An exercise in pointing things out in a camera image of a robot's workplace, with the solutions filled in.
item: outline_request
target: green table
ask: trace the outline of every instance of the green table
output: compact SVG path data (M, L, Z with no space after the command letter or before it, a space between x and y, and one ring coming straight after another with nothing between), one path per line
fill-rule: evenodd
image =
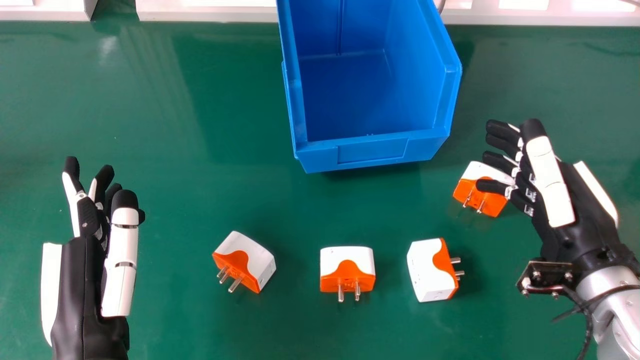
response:
M465 76L435 159L306 175L274 24L141 24L104 0L91 24L0 23L0 359L51 353L40 256L72 236L68 154L85 184L112 164L147 211L131 359L571 359L581 316L552 325L570 303L514 287L540 247L528 219L461 211L451 193L486 149L486 119L539 117L556 152L607 188L638 253L640 31L449 30ZM276 257L260 295L215 279L211 252L231 230ZM452 300L419 304L406 251L434 237L467 274ZM345 244L376 256L376 288L358 304L319 292L320 248Z

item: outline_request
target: blue container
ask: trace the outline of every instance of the blue container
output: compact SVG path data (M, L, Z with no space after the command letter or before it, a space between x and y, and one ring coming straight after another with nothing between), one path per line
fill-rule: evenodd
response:
M278 18L307 173L433 157L462 66L432 0L278 0Z

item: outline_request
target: metal prong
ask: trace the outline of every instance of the metal prong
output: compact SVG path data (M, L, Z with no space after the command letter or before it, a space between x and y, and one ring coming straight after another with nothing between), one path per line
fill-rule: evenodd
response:
M474 192L474 191L473 191L473 190L471 190L471 191L469 192L469 195L467 195L467 198L466 198L466 199L465 199L465 201L462 203L462 207L463 207L463 208L466 208L466 207L467 207L467 204L468 204L468 203L469 203L469 201L471 200L471 194L473 194L473 192Z
M229 272L225 271L225 273L220 278L220 284L224 284L225 281L227 281L228 278L229 278Z
M233 293L236 288L238 287L238 285L240 285L240 283L242 282L242 278L241 276L239 276L236 281L234 281L233 284L231 284L231 286L229 286L229 293Z
M476 213L481 214L483 208L484 208L484 199L482 199L482 202L480 203L480 206L478 206L478 210L476 210Z
M222 275L227 272L227 270L229 270L229 266L225 266L222 269L220 269L220 272L216 275L217 278L222 277Z
M356 281L356 291L355 291L356 301L360 301L360 284Z
M338 302L344 302L344 291L341 284L338 284Z

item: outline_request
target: robotic hand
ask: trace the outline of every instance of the robotic hand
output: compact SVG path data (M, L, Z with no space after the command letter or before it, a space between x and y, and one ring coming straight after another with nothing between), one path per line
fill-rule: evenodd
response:
M127 360L138 258L138 226L145 213L136 194L109 186L105 165L86 193L80 165L68 157L62 183L74 238L45 243L40 296L42 328L54 360Z
M542 240L540 258L527 265L516 286L523 295L567 296L569 312L582 312L599 359L640 359L640 266L618 238L618 214L583 162L565 163L554 154L537 119L520 127L489 120L486 142L508 156L486 151L483 162L511 176L509 184L480 179L480 192L503 194L531 217Z

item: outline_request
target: blue plastic bin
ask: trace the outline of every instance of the blue plastic bin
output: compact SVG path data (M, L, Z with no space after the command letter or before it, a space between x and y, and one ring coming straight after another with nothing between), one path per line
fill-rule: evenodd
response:
M278 0L294 155L307 173L429 160L462 66L432 0Z

